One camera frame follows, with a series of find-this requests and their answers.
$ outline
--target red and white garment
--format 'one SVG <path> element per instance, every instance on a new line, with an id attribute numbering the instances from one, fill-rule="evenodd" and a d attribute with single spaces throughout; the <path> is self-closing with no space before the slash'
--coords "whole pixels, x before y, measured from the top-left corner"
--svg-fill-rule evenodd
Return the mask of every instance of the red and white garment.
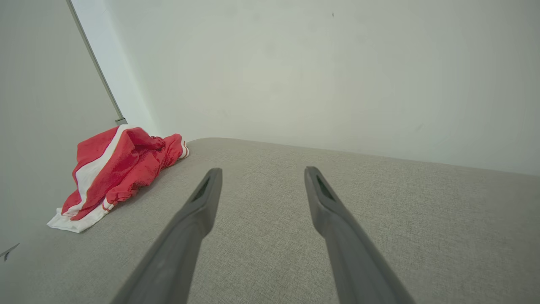
<path id="1" fill-rule="evenodd" d="M 77 190 L 47 225 L 77 233 L 88 229 L 189 153 L 179 134 L 154 137 L 128 124 L 81 142 L 73 170 Z"/>

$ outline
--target gray fabric surface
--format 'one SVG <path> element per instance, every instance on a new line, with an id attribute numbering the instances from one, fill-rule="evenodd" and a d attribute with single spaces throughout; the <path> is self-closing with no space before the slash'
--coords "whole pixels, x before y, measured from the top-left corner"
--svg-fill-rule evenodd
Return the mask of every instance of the gray fabric surface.
<path id="1" fill-rule="evenodd" d="M 109 302 L 207 170 L 221 167 L 190 303 L 337 303 L 307 165 L 418 303 L 540 301 L 540 177 L 224 138 L 188 146 L 187 159 L 86 232 L 43 223 L 0 266 L 2 302 Z"/>

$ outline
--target red cloth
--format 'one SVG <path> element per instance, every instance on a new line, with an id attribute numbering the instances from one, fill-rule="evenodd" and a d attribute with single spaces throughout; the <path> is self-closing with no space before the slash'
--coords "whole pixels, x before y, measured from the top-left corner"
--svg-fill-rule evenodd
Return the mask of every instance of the red cloth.
<path id="1" fill-rule="evenodd" d="M 61 214 L 51 220 L 53 226 L 65 222 L 65 217 L 70 221 L 89 217 L 94 224 L 140 187 L 150 185 L 163 168 L 188 154 L 179 134 L 160 138 L 125 124 L 81 142 L 73 170 L 77 190 L 67 198 Z M 53 228 L 64 229 L 62 225 Z"/>

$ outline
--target gray couch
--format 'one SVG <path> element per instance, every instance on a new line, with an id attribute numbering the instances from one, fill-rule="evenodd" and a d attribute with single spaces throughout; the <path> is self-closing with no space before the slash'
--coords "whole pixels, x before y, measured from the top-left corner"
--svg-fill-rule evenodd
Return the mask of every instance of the gray couch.
<path id="1" fill-rule="evenodd" d="M 190 303 L 337 303 L 303 183 L 317 166 L 418 303 L 540 302 L 540 177 L 205 138 L 82 234 L 1 265 L 2 303 L 107 303 L 203 175 L 223 168 Z"/>

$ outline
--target vertical gray trim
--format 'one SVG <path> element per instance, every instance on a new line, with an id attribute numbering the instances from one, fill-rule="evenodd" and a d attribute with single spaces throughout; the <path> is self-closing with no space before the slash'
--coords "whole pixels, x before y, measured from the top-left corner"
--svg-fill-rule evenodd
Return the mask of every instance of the vertical gray trim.
<path id="1" fill-rule="evenodd" d="M 79 29 L 80 36 L 82 37 L 84 41 L 84 45 L 86 46 L 86 49 L 88 50 L 88 54 L 90 54 L 90 58 L 92 58 L 92 62 L 94 63 L 94 66 L 96 67 L 99 78 L 101 78 L 102 80 L 103 86 L 105 87 L 105 91 L 107 91 L 107 94 L 109 95 L 109 98 L 111 99 L 112 106 L 116 110 L 116 113 L 118 114 L 118 118 L 122 120 L 124 119 L 124 116 L 122 115 L 122 112 L 120 111 L 120 108 L 118 107 L 118 104 L 116 103 L 116 100 L 114 99 L 114 96 L 111 93 L 111 88 L 109 88 L 109 84 L 107 83 L 107 80 L 103 76 L 103 72 L 101 68 L 99 67 L 98 61 L 96 60 L 96 56 L 94 55 L 94 52 L 92 51 L 92 48 L 90 47 L 90 43 L 88 42 L 88 38 L 86 38 L 86 34 L 84 33 L 83 27 L 80 24 L 79 17 L 77 16 L 77 13 L 75 12 L 73 3 L 71 3 L 71 0 L 66 0 L 66 2 L 67 2 L 67 5 L 69 6 L 71 14 L 73 15 L 73 19 L 75 20 L 77 29 Z"/>

